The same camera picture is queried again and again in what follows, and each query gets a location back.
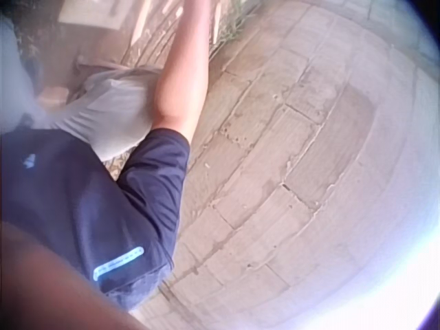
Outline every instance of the forearm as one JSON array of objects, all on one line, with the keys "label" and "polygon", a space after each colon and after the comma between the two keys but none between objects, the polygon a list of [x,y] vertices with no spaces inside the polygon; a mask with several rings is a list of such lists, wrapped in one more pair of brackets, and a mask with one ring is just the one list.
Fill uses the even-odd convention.
[{"label": "forearm", "polygon": [[184,13],[157,84],[153,128],[191,142],[208,89],[210,0],[185,0]]}]

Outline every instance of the person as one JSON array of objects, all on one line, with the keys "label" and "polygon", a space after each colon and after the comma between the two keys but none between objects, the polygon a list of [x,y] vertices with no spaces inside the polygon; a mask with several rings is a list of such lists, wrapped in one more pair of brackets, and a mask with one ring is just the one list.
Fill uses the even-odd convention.
[{"label": "person", "polygon": [[[209,26],[210,1],[185,0],[152,107],[144,100],[124,122],[123,111],[106,117],[102,107],[87,103],[81,110],[89,120],[84,123],[76,114],[48,120],[32,100],[10,22],[2,17],[1,238],[2,262],[8,265],[2,278],[2,287],[8,288],[2,292],[3,319],[14,319],[24,329],[113,329],[97,326],[106,324],[103,315],[112,309],[91,308],[99,299],[87,302],[94,295],[88,290],[130,310],[169,275],[190,143],[208,88]],[[139,81],[142,74],[134,76]],[[111,77],[113,82],[119,78]],[[98,96],[104,103],[105,97]],[[98,154],[128,149],[139,136],[126,139],[124,146],[112,144],[124,140],[118,134],[129,131],[142,111],[151,119],[141,132],[146,137],[114,181]],[[108,145],[104,127],[116,134]],[[70,305],[75,311],[68,316]],[[17,320],[17,315],[26,317]],[[86,321],[75,323],[80,327],[59,326],[73,319]]]}]

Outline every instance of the reflective stripe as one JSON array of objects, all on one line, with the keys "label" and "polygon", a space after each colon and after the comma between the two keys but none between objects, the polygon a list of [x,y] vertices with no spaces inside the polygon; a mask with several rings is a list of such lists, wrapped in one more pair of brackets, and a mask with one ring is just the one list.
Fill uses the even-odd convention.
[{"label": "reflective stripe", "polygon": [[144,248],[143,247],[137,247],[134,250],[131,250],[130,252],[119,256],[116,259],[113,259],[112,261],[109,261],[108,263],[105,263],[102,266],[97,267],[93,271],[93,279],[95,281],[98,280],[99,276],[106,274],[110,272],[111,270],[115,270],[116,268],[122,267],[123,265],[126,265],[130,261],[135,260],[137,257],[144,254]]}]

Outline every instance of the logo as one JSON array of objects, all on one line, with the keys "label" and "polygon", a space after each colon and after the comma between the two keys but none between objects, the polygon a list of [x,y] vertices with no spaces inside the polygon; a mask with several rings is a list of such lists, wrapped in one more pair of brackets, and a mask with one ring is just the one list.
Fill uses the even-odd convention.
[{"label": "logo", "polygon": [[33,168],[35,166],[35,154],[29,155],[29,157],[26,158],[26,160],[23,162],[24,167],[26,167],[28,170],[30,168]]},{"label": "logo", "polygon": [[113,259],[112,261],[109,261],[108,263],[105,263],[102,266],[97,267],[93,271],[93,279],[95,281],[98,280],[99,276],[104,275],[112,270],[115,270],[116,268],[122,267],[123,265],[126,265],[127,263],[135,260],[137,257],[144,254],[144,248],[143,247],[137,247],[130,252],[123,254],[122,256],[119,256],[116,259]]}]

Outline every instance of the man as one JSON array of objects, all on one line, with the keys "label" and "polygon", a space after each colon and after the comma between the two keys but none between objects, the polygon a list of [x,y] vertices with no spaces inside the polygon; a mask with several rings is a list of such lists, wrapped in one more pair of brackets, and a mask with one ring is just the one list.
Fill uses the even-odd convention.
[{"label": "man", "polygon": [[[10,265],[3,269],[2,287],[10,288],[3,292],[4,318],[23,311],[50,320],[55,310],[69,303],[82,310],[77,316],[86,313],[78,301],[86,301],[87,293],[63,295],[72,292],[71,287],[63,287],[63,278],[66,285],[77,281],[72,280],[75,275],[69,267],[127,310],[141,303],[170,273],[189,146],[208,86],[209,18],[209,0],[185,0],[155,90],[151,131],[117,182],[92,146],[67,129],[39,129],[42,126],[31,124],[1,136],[2,259]],[[2,47],[2,67],[5,57],[18,61],[3,52]],[[3,83],[9,71],[2,70]],[[5,109],[33,107],[29,96],[26,102],[20,99],[14,104],[11,95],[4,95],[7,88],[2,86],[2,116],[9,116]],[[33,110],[25,111],[38,117]],[[56,279],[54,287],[48,281],[51,277]],[[38,294],[21,294],[21,287],[47,296],[37,300]]]}]

